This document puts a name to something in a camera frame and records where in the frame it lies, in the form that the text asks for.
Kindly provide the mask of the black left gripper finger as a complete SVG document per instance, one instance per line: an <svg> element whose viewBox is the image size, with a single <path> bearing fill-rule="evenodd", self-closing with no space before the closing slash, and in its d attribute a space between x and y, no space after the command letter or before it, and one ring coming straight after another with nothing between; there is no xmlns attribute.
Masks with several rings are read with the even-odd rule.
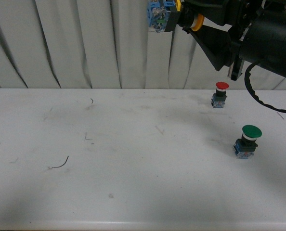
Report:
<svg viewBox="0 0 286 231"><path fill-rule="evenodd" d="M190 28L183 28L182 30L195 39L217 71L220 71L224 66L229 67L233 63L232 52L230 51L231 28L224 31L203 25L198 31L193 31Z"/></svg>

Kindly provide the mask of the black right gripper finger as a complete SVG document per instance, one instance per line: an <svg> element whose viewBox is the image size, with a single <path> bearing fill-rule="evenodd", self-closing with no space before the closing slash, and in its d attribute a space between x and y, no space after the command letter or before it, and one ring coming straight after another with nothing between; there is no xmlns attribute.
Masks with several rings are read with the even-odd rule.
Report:
<svg viewBox="0 0 286 231"><path fill-rule="evenodd" d="M219 26L240 22L240 0L185 0L182 6L182 26L191 26L199 14Z"/></svg>

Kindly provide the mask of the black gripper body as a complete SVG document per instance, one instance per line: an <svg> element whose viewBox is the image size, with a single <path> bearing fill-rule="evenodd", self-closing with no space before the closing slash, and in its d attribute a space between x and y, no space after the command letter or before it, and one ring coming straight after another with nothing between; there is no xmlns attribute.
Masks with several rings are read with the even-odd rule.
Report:
<svg viewBox="0 0 286 231"><path fill-rule="evenodd" d="M229 78L241 76L244 62L286 78L286 0L263 0L253 8L237 43Z"/></svg>

